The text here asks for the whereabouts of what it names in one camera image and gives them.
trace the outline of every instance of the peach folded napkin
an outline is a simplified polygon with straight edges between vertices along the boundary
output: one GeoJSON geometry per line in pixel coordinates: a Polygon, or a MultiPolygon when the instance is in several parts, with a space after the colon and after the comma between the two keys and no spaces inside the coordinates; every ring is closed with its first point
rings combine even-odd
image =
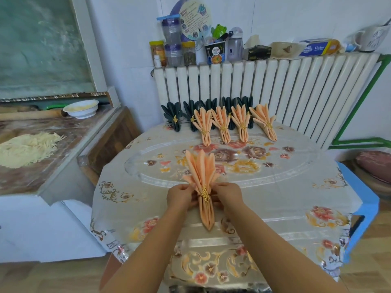
{"type": "Polygon", "coordinates": [[[199,214],[203,225],[210,231],[215,224],[215,213],[213,211],[210,192],[210,184],[213,183],[219,174],[216,173],[215,155],[210,153],[209,156],[201,150],[198,153],[197,161],[193,155],[186,150],[186,160],[189,165],[191,176],[183,176],[183,179],[190,185],[195,184],[195,190],[198,193],[199,214]]]}
{"type": "Polygon", "coordinates": [[[199,113],[197,110],[194,110],[194,117],[197,123],[193,122],[193,125],[201,132],[204,145],[209,147],[210,129],[212,128],[212,110],[206,112],[204,108],[200,108],[199,113]]]}
{"type": "Polygon", "coordinates": [[[269,109],[267,108],[266,104],[264,106],[258,104],[256,108],[257,110],[254,110],[252,107],[250,107],[250,111],[253,115],[254,121],[264,130],[267,137],[271,141],[277,141],[277,135],[272,126],[273,121],[276,119],[276,116],[269,116],[269,109]]]}
{"type": "Polygon", "coordinates": [[[236,105],[236,109],[231,107],[232,110],[232,120],[235,122],[239,130],[239,138],[242,142],[246,143],[248,141],[248,130],[247,126],[250,121],[250,114],[246,115],[246,106],[243,105],[242,108],[240,105],[236,105]]]}
{"type": "Polygon", "coordinates": [[[222,109],[221,107],[217,107],[216,112],[213,110],[211,111],[213,116],[213,124],[220,130],[222,141],[228,144],[229,142],[231,142],[231,136],[228,130],[228,124],[231,120],[231,116],[227,116],[225,107],[223,107],[222,109]]]}

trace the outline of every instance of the white bottle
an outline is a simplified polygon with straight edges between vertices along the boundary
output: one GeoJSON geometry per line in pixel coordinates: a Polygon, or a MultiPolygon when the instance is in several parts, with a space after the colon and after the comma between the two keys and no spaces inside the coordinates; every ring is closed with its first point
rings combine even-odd
{"type": "Polygon", "coordinates": [[[228,34],[228,52],[227,58],[230,62],[242,60],[243,55],[243,31],[239,27],[232,28],[228,34]]]}
{"type": "Polygon", "coordinates": [[[155,64],[155,68],[161,68],[161,60],[159,54],[155,54],[153,56],[153,62],[155,64]]]}

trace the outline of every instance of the radiator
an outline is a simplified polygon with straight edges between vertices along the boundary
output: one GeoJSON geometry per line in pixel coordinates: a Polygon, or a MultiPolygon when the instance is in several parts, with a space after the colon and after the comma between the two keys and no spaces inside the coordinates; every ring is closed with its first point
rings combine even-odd
{"type": "Polygon", "coordinates": [[[253,96],[270,115],[326,150],[374,68],[379,54],[258,60],[155,68],[161,105],[192,99],[253,96]]]}

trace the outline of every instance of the person's left hand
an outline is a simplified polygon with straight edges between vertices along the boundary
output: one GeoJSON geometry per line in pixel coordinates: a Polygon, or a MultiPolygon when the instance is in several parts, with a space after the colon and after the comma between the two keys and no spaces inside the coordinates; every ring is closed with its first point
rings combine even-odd
{"type": "Polygon", "coordinates": [[[198,205],[197,192],[188,184],[179,184],[171,187],[167,193],[167,207],[178,207],[188,210],[198,205]]]}

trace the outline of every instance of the white bowl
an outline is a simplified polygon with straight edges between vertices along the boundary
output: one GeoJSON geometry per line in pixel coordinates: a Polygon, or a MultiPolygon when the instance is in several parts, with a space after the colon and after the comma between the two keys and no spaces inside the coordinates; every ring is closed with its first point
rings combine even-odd
{"type": "Polygon", "coordinates": [[[98,110],[98,103],[99,101],[96,99],[88,99],[86,101],[80,101],[65,106],[63,111],[67,112],[74,118],[85,119],[96,114],[96,111],[98,110]]]}

